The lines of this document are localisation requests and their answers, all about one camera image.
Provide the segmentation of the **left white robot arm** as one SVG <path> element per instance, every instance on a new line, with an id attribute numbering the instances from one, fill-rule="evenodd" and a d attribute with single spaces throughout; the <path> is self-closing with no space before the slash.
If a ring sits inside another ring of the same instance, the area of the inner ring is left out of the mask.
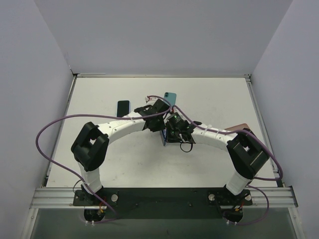
<path id="1" fill-rule="evenodd" d="M 71 152 L 78 162 L 86 191 L 84 198 L 89 204 L 96 205 L 102 200 L 99 167 L 105 160 L 108 146 L 133 132 L 165 129 L 163 116 L 170 108 L 171 105 L 163 99 L 149 97 L 145 106 L 134 109 L 124 117 L 115 117 L 114 121 L 98 125 L 88 122 L 82 127 L 71 146 Z"/>

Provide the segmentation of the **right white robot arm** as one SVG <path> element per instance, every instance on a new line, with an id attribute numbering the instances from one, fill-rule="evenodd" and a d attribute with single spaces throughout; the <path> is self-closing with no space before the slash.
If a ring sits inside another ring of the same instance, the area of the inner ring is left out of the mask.
<path id="1" fill-rule="evenodd" d="M 167 142 L 200 143 L 229 153 L 235 172 L 225 188 L 234 196 L 243 191 L 269 159 L 268 153 L 252 135 L 249 129 L 231 133 L 201 122 L 190 123 L 178 113 L 173 113 L 166 121 Z"/>

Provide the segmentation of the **pink phone case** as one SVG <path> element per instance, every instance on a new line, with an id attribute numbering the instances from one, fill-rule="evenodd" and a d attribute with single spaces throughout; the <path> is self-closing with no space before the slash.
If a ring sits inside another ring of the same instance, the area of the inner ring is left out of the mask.
<path id="1" fill-rule="evenodd" d="M 243 130 L 243 129 L 250 129 L 250 127 L 246 123 L 238 124 L 229 128 L 224 129 L 225 132 L 233 132 L 233 131 L 238 131 L 238 130 Z"/>

